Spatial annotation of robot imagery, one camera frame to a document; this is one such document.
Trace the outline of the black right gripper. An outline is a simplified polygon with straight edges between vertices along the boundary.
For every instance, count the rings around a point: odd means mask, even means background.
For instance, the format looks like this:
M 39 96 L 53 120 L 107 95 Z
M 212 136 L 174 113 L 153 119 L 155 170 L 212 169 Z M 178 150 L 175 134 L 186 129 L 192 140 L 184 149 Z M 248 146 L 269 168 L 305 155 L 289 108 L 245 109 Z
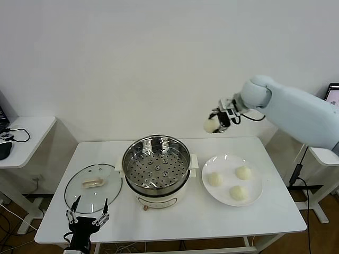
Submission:
M 220 127 L 214 130 L 214 133 L 223 133 L 230 127 L 231 123 L 235 121 L 235 115 L 233 110 L 220 111 L 219 108 L 212 109 L 209 114 L 209 119 L 217 117 L 220 122 Z

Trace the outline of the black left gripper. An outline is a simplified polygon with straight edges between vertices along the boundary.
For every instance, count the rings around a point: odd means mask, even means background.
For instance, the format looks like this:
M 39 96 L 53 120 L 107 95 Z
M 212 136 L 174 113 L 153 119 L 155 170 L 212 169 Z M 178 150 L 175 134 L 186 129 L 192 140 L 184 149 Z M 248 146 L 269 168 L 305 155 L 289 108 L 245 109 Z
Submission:
M 72 204 L 70 210 L 66 211 L 66 218 L 69 223 L 69 229 L 73 234 L 69 249 L 90 249 L 91 241 L 90 237 L 92 234 L 97 232 L 98 226 L 104 226 L 109 220 L 108 214 L 108 199 L 105 199 L 104 208 L 102 215 L 96 219 L 93 217 L 82 217 L 76 218 L 75 212 L 80 201 L 80 196 Z

